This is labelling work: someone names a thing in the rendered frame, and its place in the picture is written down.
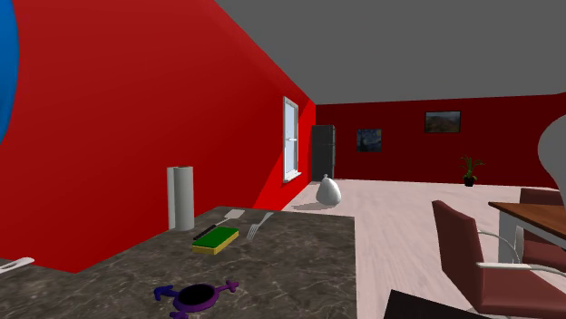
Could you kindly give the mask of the white garbage bag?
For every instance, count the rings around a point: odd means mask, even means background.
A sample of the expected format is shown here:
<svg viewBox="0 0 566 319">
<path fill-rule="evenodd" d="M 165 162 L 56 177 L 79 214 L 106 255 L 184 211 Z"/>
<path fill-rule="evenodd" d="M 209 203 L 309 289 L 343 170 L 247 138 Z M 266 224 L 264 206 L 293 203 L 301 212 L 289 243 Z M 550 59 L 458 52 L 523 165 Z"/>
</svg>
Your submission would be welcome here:
<svg viewBox="0 0 566 319">
<path fill-rule="evenodd" d="M 319 184 L 316 200 L 325 206 L 335 206 L 341 202 L 340 189 L 327 174 L 323 175 Z"/>
</svg>

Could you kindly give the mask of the dark blue wall picture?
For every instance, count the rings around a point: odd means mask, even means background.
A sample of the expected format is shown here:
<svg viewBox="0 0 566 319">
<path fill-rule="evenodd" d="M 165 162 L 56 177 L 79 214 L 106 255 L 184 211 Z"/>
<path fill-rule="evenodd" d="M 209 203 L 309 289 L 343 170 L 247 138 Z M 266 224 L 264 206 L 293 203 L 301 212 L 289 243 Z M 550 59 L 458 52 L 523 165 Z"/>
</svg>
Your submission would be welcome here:
<svg viewBox="0 0 566 319">
<path fill-rule="evenodd" d="M 382 148 L 381 129 L 358 129 L 356 131 L 357 152 L 380 152 Z"/>
</svg>

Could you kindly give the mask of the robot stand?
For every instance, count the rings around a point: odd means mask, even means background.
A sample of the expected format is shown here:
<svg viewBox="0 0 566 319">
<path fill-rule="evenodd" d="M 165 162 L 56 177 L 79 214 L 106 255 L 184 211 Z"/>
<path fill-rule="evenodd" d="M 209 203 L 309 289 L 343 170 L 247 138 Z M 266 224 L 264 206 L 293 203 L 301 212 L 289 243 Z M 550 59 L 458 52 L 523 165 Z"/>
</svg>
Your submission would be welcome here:
<svg viewBox="0 0 566 319">
<path fill-rule="evenodd" d="M 392 289 L 384 319 L 490 319 Z"/>
</svg>

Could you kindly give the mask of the potted green plant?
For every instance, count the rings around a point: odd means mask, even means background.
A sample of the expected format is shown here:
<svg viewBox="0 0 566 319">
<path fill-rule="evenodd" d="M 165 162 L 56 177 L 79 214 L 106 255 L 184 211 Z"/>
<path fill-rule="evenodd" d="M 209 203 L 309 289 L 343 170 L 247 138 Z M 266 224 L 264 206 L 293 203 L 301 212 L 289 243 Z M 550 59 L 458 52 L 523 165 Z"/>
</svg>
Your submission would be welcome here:
<svg viewBox="0 0 566 319">
<path fill-rule="evenodd" d="M 465 169 L 465 173 L 463 174 L 464 185 L 466 187 L 472 187 L 477 180 L 477 177 L 473 174 L 474 169 L 477 166 L 484 166 L 485 162 L 481 159 L 473 159 L 467 155 L 463 155 L 461 159 L 464 161 L 461 168 Z"/>
</svg>

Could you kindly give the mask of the purple figure-shaped trivet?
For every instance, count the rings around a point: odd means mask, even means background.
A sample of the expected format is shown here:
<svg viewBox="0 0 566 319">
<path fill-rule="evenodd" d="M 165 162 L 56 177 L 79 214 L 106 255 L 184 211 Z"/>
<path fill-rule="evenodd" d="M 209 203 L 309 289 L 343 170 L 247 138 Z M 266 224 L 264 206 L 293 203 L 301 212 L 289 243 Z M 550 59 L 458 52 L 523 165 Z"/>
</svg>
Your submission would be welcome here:
<svg viewBox="0 0 566 319">
<path fill-rule="evenodd" d="M 219 299 L 222 291 L 229 290 L 235 293 L 239 287 L 238 282 L 227 280 L 224 285 L 195 284 L 174 291 L 173 285 L 159 286 L 153 290 L 154 298 L 160 301 L 163 296 L 173 297 L 174 312 L 170 312 L 171 319 L 188 319 L 188 313 L 197 313 L 211 308 Z"/>
</svg>

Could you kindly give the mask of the silver fork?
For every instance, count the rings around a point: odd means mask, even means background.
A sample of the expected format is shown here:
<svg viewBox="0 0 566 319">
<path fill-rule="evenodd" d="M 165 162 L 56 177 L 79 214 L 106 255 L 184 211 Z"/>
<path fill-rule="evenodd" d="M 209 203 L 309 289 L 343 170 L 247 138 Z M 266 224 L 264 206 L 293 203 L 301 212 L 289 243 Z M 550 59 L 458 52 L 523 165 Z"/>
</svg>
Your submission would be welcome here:
<svg viewBox="0 0 566 319">
<path fill-rule="evenodd" d="M 273 215 L 274 215 L 273 212 L 268 212 L 264 215 L 264 217 L 261 219 L 260 222 L 258 222 L 257 224 L 252 224 L 247 234 L 247 240 L 252 240 L 256 235 L 258 229 Z"/>
</svg>

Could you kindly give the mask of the white paper towel roll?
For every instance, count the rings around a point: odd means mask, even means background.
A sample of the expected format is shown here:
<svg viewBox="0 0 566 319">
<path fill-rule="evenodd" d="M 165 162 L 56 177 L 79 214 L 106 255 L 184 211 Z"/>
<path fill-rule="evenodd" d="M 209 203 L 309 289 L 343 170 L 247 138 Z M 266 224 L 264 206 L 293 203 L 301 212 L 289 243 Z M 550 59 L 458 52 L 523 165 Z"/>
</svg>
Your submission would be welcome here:
<svg viewBox="0 0 566 319">
<path fill-rule="evenodd" d="M 193 167 L 167 168 L 169 229 L 188 231 L 194 228 Z"/>
</svg>

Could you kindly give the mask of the green and yellow sponge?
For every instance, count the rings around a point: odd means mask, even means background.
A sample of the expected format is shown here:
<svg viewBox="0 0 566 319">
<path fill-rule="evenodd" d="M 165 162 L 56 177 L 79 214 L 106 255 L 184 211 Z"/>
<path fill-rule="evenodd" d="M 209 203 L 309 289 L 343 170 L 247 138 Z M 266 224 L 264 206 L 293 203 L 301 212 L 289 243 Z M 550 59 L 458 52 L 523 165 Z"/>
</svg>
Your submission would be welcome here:
<svg viewBox="0 0 566 319">
<path fill-rule="evenodd" d="M 205 255 L 217 255 L 239 236 L 234 227 L 215 227 L 209 233 L 194 241 L 191 251 Z"/>
</svg>

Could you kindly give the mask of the landscape wall picture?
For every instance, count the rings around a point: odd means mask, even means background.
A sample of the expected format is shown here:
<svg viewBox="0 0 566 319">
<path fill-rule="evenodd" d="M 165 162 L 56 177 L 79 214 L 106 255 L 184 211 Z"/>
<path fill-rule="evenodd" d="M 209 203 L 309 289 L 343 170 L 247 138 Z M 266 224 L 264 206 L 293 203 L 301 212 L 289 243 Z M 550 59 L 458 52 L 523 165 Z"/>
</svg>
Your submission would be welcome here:
<svg viewBox="0 0 566 319">
<path fill-rule="evenodd" d="M 460 130 L 460 111 L 428 111 L 425 114 L 425 133 L 458 133 Z"/>
</svg>

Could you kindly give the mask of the black refrigerator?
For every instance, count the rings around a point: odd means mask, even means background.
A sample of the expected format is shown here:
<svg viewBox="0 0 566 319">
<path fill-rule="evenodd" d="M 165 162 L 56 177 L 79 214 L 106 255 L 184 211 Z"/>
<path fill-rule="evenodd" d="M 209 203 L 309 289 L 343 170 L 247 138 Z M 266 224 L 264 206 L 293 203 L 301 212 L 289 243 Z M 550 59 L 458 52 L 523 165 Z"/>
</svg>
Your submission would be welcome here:
<svg viewBox="0 0 566 319">
<path fill-rule="evenodd" d="M 332 179 L 336 166 L 336 128 L 333 125 L 312 127 L 312 180 Z"/>
</svg>

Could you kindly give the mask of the white framed window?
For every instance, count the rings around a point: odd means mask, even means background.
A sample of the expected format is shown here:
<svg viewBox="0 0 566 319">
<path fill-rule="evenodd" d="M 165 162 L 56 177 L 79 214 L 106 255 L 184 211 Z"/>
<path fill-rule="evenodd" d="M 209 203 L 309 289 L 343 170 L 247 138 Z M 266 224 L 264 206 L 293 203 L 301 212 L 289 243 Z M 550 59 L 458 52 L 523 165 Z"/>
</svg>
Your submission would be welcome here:
<svg viewBox="0 0 566 319">
<path fill-rule="evenodd" d="M 298 169 L 298 105 L 283 98 L 283 182 L 300 175 Z"/>
</svg>

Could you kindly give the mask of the large blue round object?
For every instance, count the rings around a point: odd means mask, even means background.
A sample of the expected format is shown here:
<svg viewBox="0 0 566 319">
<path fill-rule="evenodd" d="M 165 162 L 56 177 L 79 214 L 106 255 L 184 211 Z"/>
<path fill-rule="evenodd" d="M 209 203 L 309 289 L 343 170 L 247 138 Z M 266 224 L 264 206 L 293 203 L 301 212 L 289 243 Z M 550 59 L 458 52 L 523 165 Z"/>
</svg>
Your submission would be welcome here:
<svg viewBox="0 0 566 319">
<path fill-rule="evenodd" d="M 15 100 L 20 64 L 18 25 L 12 0 L 0 0 L 0 145 Z"/>
</svg>

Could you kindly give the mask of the brown wooden dining table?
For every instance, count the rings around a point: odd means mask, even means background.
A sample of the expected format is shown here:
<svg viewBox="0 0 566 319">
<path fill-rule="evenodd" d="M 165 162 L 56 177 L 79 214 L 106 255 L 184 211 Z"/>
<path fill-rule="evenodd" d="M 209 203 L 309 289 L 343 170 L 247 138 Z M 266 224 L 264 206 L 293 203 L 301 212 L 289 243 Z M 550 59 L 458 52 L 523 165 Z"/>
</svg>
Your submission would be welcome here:
<svg viewBox="0 0 566 319">
<path fill-rule="evenodd" d="M 488 205 L 500 211 L 498 235 L 512 247 L 516 246 L 518 227 L 566 250 L 566 209 L 564 206 L 492 202 Z"/>
</svg>

